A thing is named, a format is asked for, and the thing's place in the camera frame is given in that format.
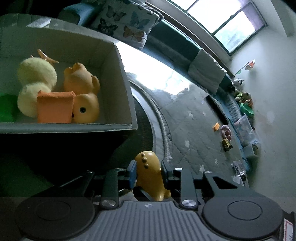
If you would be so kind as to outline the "yellow dinosaur toy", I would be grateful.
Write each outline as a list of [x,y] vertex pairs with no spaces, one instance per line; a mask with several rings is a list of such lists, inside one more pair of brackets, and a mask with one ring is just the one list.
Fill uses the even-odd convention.
[[153,200],[163,201],[171,197],[165,189],[161,174],[161,164],[152,151],[143,151],[135,157],[137,162],[137,186],[140,186]]

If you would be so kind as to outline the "orange rubber pig toy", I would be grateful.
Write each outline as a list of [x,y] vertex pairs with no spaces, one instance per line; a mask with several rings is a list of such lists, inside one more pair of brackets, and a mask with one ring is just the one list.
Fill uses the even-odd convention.
[[75,93],[72,120],[74,123],[94,123],[99,117],[100,82],[82,63],[64,70],[64,90]]

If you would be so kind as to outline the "yellow plush duck toy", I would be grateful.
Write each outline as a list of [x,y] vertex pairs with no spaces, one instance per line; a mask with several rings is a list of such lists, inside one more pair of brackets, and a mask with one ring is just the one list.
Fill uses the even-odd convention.
[[22,114],[35,118],[38,114],[37,96],[40,91],[50,93],[57,83],[54,64],[58,61],[37,49],[39,57],[30,56],[17,69],[17,78],[22,88],[18,93],[17,105]]

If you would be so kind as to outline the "green block toy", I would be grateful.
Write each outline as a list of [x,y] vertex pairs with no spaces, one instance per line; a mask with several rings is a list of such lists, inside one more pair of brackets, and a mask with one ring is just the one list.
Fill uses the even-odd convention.
[[13,123],[17,121],[20,113],[17,100],[16,95],[1,93],[1,122]]

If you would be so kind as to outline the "dark cardboard box white inside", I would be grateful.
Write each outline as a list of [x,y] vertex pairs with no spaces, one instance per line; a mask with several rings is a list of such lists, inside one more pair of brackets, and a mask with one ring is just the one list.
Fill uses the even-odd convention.
[[2,134],[137,129],[130,83],[114,43],[65,30],[1,29]]

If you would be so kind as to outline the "yellow toy vehicle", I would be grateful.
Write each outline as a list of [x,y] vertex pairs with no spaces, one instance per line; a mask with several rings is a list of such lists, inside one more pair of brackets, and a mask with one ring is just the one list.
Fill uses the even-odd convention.
[[233,148],[233,146],[231,145],[230,141],[227,138],[224,138],[222,140],[221,144],[222,144],[222,148],[225,152],[227,152]]

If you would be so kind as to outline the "small orange toy piece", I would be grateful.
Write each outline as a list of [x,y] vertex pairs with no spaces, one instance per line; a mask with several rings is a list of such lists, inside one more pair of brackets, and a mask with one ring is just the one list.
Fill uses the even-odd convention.
[[212,126],[213,131],[218,131],[220,130],[220,124],[219,123],[215,123],[215,125]]

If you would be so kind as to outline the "pink toy on table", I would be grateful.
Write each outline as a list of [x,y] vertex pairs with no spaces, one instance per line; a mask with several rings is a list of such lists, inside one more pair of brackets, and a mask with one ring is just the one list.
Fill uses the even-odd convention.
[[227,125],[222,125],[222,127],[220,128],[220,130],[221,130],[222,138],[231,141],[232,136],[231,136],[231,130],[230,130],[230,128]]

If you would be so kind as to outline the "clear plastic storage box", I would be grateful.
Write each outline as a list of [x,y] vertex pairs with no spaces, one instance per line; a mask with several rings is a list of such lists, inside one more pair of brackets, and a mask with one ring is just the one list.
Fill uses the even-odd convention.
[[247,145],[260,145],[259,139],[246,114],[234,123],[234,128],[243,147]]

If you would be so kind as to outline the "green bowl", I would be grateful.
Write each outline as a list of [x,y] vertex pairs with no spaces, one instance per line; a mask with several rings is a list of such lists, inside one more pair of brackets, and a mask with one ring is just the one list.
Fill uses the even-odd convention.
[[242,114],[246,114],[248,117],[254,117],[254,112],[252,108],[250,108],[247,104],[241,103],[240,104],[240,111]]

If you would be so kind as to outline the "pile of plush toys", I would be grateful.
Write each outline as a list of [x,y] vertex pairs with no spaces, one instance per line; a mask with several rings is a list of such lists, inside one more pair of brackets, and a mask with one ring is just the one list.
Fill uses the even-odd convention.
[[238,105],[246,104],[248,107],[253,107],[253,100],[249,92],[244,92],[240,89],[243,84],[243,79],[235,79],[232,84],[228,87],[228,92],[233,95]]

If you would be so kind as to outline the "grey folded blanket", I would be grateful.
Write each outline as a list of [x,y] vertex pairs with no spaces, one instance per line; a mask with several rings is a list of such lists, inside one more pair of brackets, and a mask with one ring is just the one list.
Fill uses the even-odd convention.
[[188,69],[189,76],[213,94],[216,94],[226,73],[227,71],[204,49],[198,52]]

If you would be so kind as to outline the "teal sofa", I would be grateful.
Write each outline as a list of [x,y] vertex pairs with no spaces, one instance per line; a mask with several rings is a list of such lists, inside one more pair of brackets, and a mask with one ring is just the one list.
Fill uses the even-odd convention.
[[[59,19],[86,28],[98,30],[100,18],[109,10],[110,1],[81,1],[69,5],[59,13]],[[154,59],[164,63],[183,77],[191,81],[192,87],[199,86],[187,73],[194,57],[201,48],[182,31],[166,21],[156,9],[141,1],[119,1],[119,4],[145,16],[156,16],[157,25],[147,32],[147,39],[142,51]],[[162,110],[168,125],[168,135],[172,146],[172,163],[184,162],[197,166],[205,147],[197,140],[197,127],[190,127],[189,120],[177,110],[182,106],[180,101],[173,100]]]

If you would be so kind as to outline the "butterfly print cushion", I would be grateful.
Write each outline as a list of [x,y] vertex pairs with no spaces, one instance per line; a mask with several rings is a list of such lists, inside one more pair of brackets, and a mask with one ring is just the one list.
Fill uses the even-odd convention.
[[136,1],[106,1],[91,24],[94,30],[142,50],[151,30],[164,16]]

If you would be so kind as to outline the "window with green frame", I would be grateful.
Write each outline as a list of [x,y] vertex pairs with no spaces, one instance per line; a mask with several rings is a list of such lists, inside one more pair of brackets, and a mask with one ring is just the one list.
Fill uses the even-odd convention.
[[229,56],[266,25],[253,1],[148,1],[198,34],[203,30]]

